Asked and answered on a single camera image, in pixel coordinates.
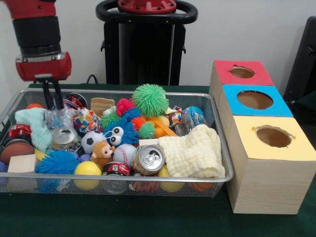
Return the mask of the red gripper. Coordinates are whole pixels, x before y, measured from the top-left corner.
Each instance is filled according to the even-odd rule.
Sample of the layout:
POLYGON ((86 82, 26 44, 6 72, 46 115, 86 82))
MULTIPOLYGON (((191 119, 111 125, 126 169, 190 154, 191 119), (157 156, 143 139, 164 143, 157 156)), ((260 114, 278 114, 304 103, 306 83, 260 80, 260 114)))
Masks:
MULTIPOLYGON (((58 80, 66 80, 72 70, 72 61, 69 52, 42 56, 42 57, 22 57, 15 60, 18 75, 23 81, 36 81, 39 79, 52 78, 55 89, 55 103, 57 110, 64 109, 63 97, 58 80)), ((42 82, 43 94, 47 110, 53 109, 53 98, 49 92, 49 83, 42 82)))

